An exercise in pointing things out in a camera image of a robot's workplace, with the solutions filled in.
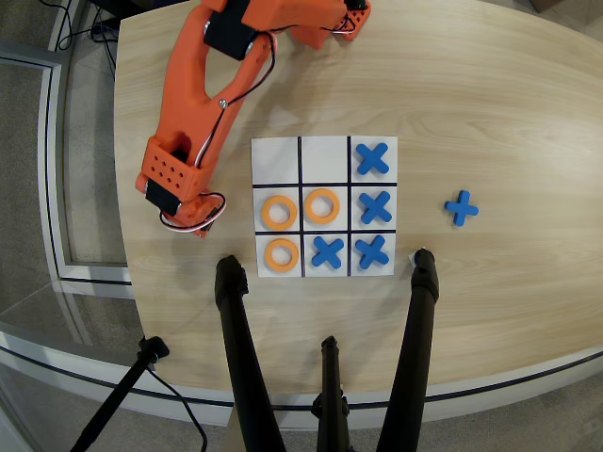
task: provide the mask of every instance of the tripod leg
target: tripod leg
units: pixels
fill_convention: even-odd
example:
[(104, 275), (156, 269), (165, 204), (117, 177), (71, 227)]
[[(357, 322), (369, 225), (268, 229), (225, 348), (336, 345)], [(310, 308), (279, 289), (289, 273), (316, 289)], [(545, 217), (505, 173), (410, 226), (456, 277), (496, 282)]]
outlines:
[(348, 401), (339, 379), (339, 348), (334, 337), (322, 342), (322, 393), (312, 405), (318, 418), (317, 452), (349, 452)]
[(433, 254), (420, 250), (415, 260), (416, 268), (411, 279), (413, 294), (377, 452), (413, 452), (418, 446), (439, 282)]
[(245, 315), (247, 293), (245, 270), (236, 257), (222, 259), (216, 273), (216, 304), (243, 441), (248, 452), (285, 452)]

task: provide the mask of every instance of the orange robotic arm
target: orange robotic arm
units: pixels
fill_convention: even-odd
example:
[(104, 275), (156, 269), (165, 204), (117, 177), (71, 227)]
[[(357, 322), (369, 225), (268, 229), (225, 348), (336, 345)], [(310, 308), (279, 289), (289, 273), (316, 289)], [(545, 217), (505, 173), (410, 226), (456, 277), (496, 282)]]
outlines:
[[(226, 200), (209, 190), (209, 181), (245, 97), (274, 67), (272, 33), (293, 27), (296, 38), (320, 48), (331, 32), (353, 39), (369, 12), (363, 2), (352, 16), (343, 0), (204, 0), (189, 14), (171, 54), (159, 126), (136, 181), (160, 209), (164, 225), (205, 237), (223, 212)], [(213, 98), (204, 86), (211, 47), (242, 61), (233, 82)], [(255, 83), (269, 57), (268, 71)]]

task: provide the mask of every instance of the wire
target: wire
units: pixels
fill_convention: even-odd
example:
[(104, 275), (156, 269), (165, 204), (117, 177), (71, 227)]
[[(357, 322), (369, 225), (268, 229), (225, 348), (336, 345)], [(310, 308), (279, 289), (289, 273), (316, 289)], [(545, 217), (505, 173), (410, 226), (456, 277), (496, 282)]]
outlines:
[[(209, 137), (207, 138), (204, 145), (199, 150), (197, 157), (195, 158), (195, 164), (194, 164), (195, 168), (201, 167), (203, 159), (204, 159), (205, 155), (207, 154), (207, 150), (209, 149), (209, 146), (211, 145), (212, 141), (214, 140), (214, 136), (216, 135), (216, 132), (218, 131), (218, 127), (220, 126), (222, 118), (224, 117), (224, 112), (226, 111), (226, 108), (228, 108), (230, 105), (235, 104), (236, 102), (244, 99), (250, 93), (252, 93), (256, 89), (258, 89), (260, 87), (260, 85), (262, 85), (268, 79), (268, 77), (274, 70), (274, 66), (276, 65), (276, 42), (274, 41), (274, 36), (268, 31), (263, 31), (260, 34), (266, 35), (269, 37), (270, 55), (271, 55), (270, 66), (268, 67), (268, 70), (266, 71), (266, 73), (262, 76), (262, 78), (259, 79), (259, 81), (257, 83), (255, 83), (251, 88), (249, 88), (242, 94), (239, 94), (237, 97), (232, 99), (230, 102), (226, 103), (226, 107), (221, 111), (220, 115), (218, 116), (218, 120), (214, 124), (214, 127), (212, 128), (211, 133), (209, 134)], [(159, 220), (166, 228), (168, 228), (171, 231), (177, 232), (177, 233), (194, 233), (194, 232), (197, 232), (197, 231), (203, 229), (206, 226), (209, 226), (211, 223), (216, 221), (216, 219), (218, 219), (218, 217), (220, 215), (222, 215), (222, 213), (224, 212), (224, 209), (226, 208), (226, 197), (224, 195), (222, 195), (221, 193), (217, 193), (217, 192), (202, 193), (202, 196), (215, 196), (215, 197), (219, 197), (222, 199), (222, 204), (221, 204), (218, 212), (216, 212), (216, 214), (214, 214), (213, 216), (206, 218), (203, 222), (201, 222), (199, 224), (195, 224), (194, 226), (187, 226), (187, 227), (176, 226), (176, 225), (172, 224), (165, 217), (165, 214), (163, 213), (163, 211), (159, 212)]]
[(204, 428), (201, 427), (201, 424), (199, 424), (199, 421), (197, 421), (197, 418), (195, 417), (195, 415), (193, 414), (192, 410), (190, 409), (190, 406), (188, 405), (187, 400), (184, 397), (182, 397), (182, 395), (178, 391), (176, 391), (175, 389), (173, 389), (166, 381), (164, 381), (163, 379), (161, 379), (155, 372), (153, 372), (150, 367), (147, 367), (147, 371), (157, 381), (159, 381), (161, 384), (163, 384), (176, 397), (178, 397), (180, 399), (180, 401), (182, 402), (182, 404), (185, 406), (185, 409), (187, 410), (188, 416), (190, 416), (190, 420), (195, 425), (195, 427), (199, 430), (199, 433), (201, 433), (201, 437), (204, 439), (204, 442), (201, 445), (201, 452), (205, 452), (205, 450), (207, 449), (207, 435), (205, 434)]
[(206, 226), (209, 226), (211, 223), (216, 221), (216, 219), (218, 219), (218, 217), (220, 215), (222, 215), (222, 213), (226, 209), (226, 197), (218, 192), (202, 193), (202, 196), (214, 196), (216, 198), (220, 198), (222, 200), (222, 204), (220, 205), (218, 212), (216, 212), (214, 215), (206, 218), (201, 223), (195, 224), (194, 226), (185, 226), (185, 227), (175, 226), (173, 223), (171, 223), (165, 217), (165, 214), (163, 213), (163, 211), (159, 213), (159, 220), (166, 228), (168, 228), (170, 231), (174, 231), (175, 233), (194, 233), (196, 231), (203, 229)]
[[(347, 30), (345, 29), (348, 24), (351, 24), (351, 29)], [(285, 31), (289, 28), (293, 28), (294, 26), (303, 26), (303, 25), (287, 25), (287, 26), (282, 26), (281, 28), (272, 28), (270, 31), (274, 32), (274, 33), (279, 33), (281, 31)], [(334, 34), (339, 34), (339, 35), (349, 35), (351, 33), (353, 33), (354, 31), (356, 31), (356, 23), (351, 19), (349, 14), (346, 14), (346, 17), (344, 17), (343, 20), (343, 24), (341, 24), (338, 28), (325, 28), (325, 27), (321, 27), (321, 30), (326, 30), (326, 31), (330, 31), (331, 33)]]
[(110, 26), (103, 25), (103, 17), (102, 16), (103, 16), (103, 10), (97, 7), (96, 15), (94, 16), (94, 20), (92, 21), (92, 27), (89, 28), (88, 30), (86, 30), (86, 31), (89, 31), (88, 37), (96, 43), (104, 43), (105, 40), (107, 42), (117, 42), (117, 40), (115, 38), (107, 39), (105, 37), (104, 39), (99, 39), (99, 40), (94, 38), (94, 34), (92, 32), (93, 31), (98, 32), (99, 28), (101, 29), (101, 32), (103, 32), (104, 30), (107, 30), (107, 31), (110, 31), (111, 33), (119, 33), (118, 30), (115, 30), (115, 29), (111, 28)]
[(96, 21), (100, 19), (101, 21), (101, 35), (103, 36), (103, 40), (101, 42), (105, 45), (105, 53), (106, 58), (109, 62), (109, 69), (111, 70), (111, 75), (113, 76), (113, 80), (115, 80), (115, 71), (117, 70), (117, 64), (115, 63), (115, 59), (111, 54), (111, 49), (109, 49), (108, 40), (105, 35), (105, 28), (103, 27), (103, 12), (100, 8), (96, 7), (96, 16), (94, 16), (94, 22), (92, 23), (92, 28), (96, 26)]
[[(65, 40), (69, 40), (69, 39), (71, 39), (71, 38), (72, 38), (72, 37), (74, 37), (74, 36), (82, 35), (82, 34), (84, 34), (84, 33), (86, 33), (86, 34), (88, 35), (88, 38), (89, 38), (90, 40), (92, 40), (93, 42), (96, 42), (96, 43), (105, 43), (105, 41), (104, 41), (104, 40), (97, 40), (97, 39), (95, 39), (95, 38), (94, 38), (94, 35), (93, 35), (93, 33), (92, 33), (92, 32), (93, 32), (93, 31), (96, 31), (98, 28), (103, 28), (104, 30), (109, 31), (109, 32), (111, 32), (111, 33), (116, 33), (116, 30), (114, 30), (113, 28), (111, 28), (111, 27), (109, 27), (109, 26), (103, 25), (103, 24), (97, 24), (96, 22), (98, 21), (98, 17), (99, 17), (99, 16), (98, 16), (98, 11), (97, 11), (97, 15), (94, 17), (94, 21), (92, 22), (92, 27), (90, 27), (90, 28), (88, 28), (88, 29), (86, 29), (86, 30), (77, 31), (77, 32), (75, 32), (75, 33), (72, 33), (72, 34), (70, 34), (70, 35), (67, 35), (67, 36), (66, 36), (66, 37), (64, 37), (62, 40), (60, 40), (60, 42), (58, 43), (58, 48), (59, 48), (60, 50), (67, 50), (67, 49), (69, 49), (69, 47), (70, 47), (71, 43), (70, 43), (70, 44), (69, 44), (67, 47), (62, 47), (62, 45), (61, 45), (61, 44), (62, 44), (62, 43), (65, 41)], [(109, 39), (107, 39), (107, 42), (117, 42), (117, 40), (116, 40), (115, 38), (109, 38)]]
[[(63, 17), (63, 23), (65, 22), (65, 19), (67, 19), (67, 25), (69, 27), (69, 36), (71, 36), (73, 34), (72, 16), (69, 14), (69, 10), (67, 8), (63, 7), (62, 5), (55, 5), (54, 3), (48, 3), (48, 2), (45, 2), (44, 0), (38, 0), (38, 1), (47, 7), (59, 8), (59, 9), (63, 9), (65, 11), (65, 16)], [(57, 44), (58, 50), (67, 50), (69, 48), (69, 46), (72, 45), (72, 40), (69, 41), (69, 45), (67, 47), (65, 47), (64, 49), (62, 49), (60, 47), (60, 42), (59, 42)]]

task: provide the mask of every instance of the white game board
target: white game board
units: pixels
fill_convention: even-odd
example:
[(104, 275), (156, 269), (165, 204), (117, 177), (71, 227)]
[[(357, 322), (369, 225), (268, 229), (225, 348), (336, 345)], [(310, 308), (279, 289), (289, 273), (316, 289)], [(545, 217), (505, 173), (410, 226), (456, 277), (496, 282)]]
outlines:
[[(385, 149), (382, 144), (387, 147), (387, 150), (381, 158), (374, 158), (375, 154), (372, 152)], [(369, 159), (362, 156), (361, 151), (369, 155)], [(252, 140), (252, 166), (255, 246), (259, 277), (346, 277), (394, 274), (398, 192), (397, 137), (255, 138)], [(363, 175), (359, 170), (361, 167), (362, 171), (366, 171), (367, 168), (370, 170)], [(328, 224), (312, 221), (305, 212), (307, 198), (321, 188), (330, 190), (340, 204), (338, 215)], [(379, 199), (381, 202), (376, 201), (382, 193), (385, 194)], [(370, 197), (365, 195), (363, 200), (376, 202), (372, 208), (368, 208), (364, 202), (361, 202), (360, 198), (363, 194)], [(389, 200), (383, 204), (383, 200), (388, 195)], [(284, 230), (270, 228), (262, 214), (265, 203), (275, 196), (287, 197), (297, 209), (292, 224)], [(312, 210), (318, 217), (328, 217), (333, 212), (333, 204), (328, 198), (316, 197), (311, 204)], [(289, 210), (280, 203), (275, 203), (266, 210), (269, 212), (269, 219), (275, 223), (287, 223), (290, 218)], [(376, 212), (380, 215), (371, 220), (370, 217)], [(391, 219), (386, 221), (388, 214), (391, 215)], [(373, 241), (379, 236), (384, 240), (380, 252), (386, 258), (377, 253), (379, 259), (370, 262), (370, 258), (367, 257), (363, 265), (367, 266), (367, 263), (369, 265), (364, 269), (361, 267), (361, 260), (365, 253), (358, 247), (364, 245), (366, 248), (372, 245), (374, 249), (378, 249), (378, 242)], [(271, 268), (266, 258), (267, 247), (277, 239), (286, 239), (290, 242), (287, 245), (294, 249), (276, 247), (270, 255), (277, 266), (288, 264), (293, 254), (298, 255), (297, 263), (294, 266), (291, 264), (292, 268), (285, 272)], [(324, 248), (325, 244), (333, 247), (320, 252), (318, 246), (322, 245)], [(337, 253), (333, 252), (339, 247), (341, 249)], [(329, 260), (321, 263), (320, 260), (325, 256), (328, 256)]]

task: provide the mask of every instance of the orange o piece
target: orange o piece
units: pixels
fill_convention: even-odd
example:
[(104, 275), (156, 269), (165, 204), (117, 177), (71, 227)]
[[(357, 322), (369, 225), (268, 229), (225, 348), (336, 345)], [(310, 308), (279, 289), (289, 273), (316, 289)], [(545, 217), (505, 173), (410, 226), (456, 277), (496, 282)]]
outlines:
[[(333, 210), (326, 217), (319, 217), (314, 213), (314, 210), (312, 210), (312, 203), (316, 200), (316, 198), (319, 197), (328, 198), (333, 203)], [(339, 198), (337, 198), (337, 195), (326, 188), (314, 190), (305, 200), (305, 215), (317, 224), (329, 224), (333, 222), (333, 220), (335, 220), (339, 215), (340, 208), (341, 205), (339, 204)]]
[[(291, 251), (291, 260), (287, 264), (279, 264), (272, 257), (272, 252), (280, 247), (287, 248), (289, 251)], [(272, 270), (278, 271), (279, 273), (287, 273), (287, 271), (291, 271), (298, 263), (300, 251), (291, 240), (287, 240), (286, 238), (277, 238), (276, 240), (272, 240), (266, 247), (265, 257), (266, 264), (268, 264)]]
[[(277, 223), (270, 217), (270, 208), (274, 204), (282, 204), (289, 210), (289, 218), (287, 221), (282, 223)], [(264, 224), (271, 228), (274, 231), (284, 231), (289, 229), (295, 219), (298, 217), (298, 208), (295, 206), (292, 200), (290, 200), (287, 196), (273, 196), (266, 202), (264, 202), (264, 206), (262, 207), (262, 219), (264, 220)]]

